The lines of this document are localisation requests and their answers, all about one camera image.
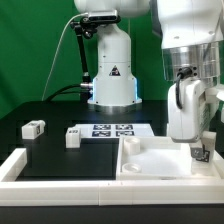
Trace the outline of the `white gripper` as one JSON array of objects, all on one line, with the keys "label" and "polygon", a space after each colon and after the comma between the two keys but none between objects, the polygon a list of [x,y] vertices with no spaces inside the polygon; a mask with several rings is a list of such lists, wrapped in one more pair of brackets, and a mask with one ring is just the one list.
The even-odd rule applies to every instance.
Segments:
[{"label": "white gripper", "polygon": [[204,149],[198,140],[218,110],[218,85],[208,88],[203,80],[187,78],[180,82],[179,92],[177,97],[176,84],[168,91],[168,135],[174,142],[195,142],[189,144],[191,157],[201,159]]}]

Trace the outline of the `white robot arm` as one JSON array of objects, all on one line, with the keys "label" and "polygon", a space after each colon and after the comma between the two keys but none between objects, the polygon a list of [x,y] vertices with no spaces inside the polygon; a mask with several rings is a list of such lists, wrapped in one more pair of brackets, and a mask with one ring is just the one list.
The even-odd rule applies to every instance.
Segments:
[{"label": "white robot arm", "polygon": [[113,112],[140,104],[138,81],[131,57],[145,62],[154,48],[140,26],[139,50],[132,50],[130,31],[117,23],[123,18],[151,16],[150,27],[161,38],[164,78],[168,90],[167,132],[190,145],[191,156],[211,154],[205,133],[218,109],[224,49],[224,0],[74,0],[83,14],[81,34],[98,37],[98,72],[87,99],[93,108]]}]

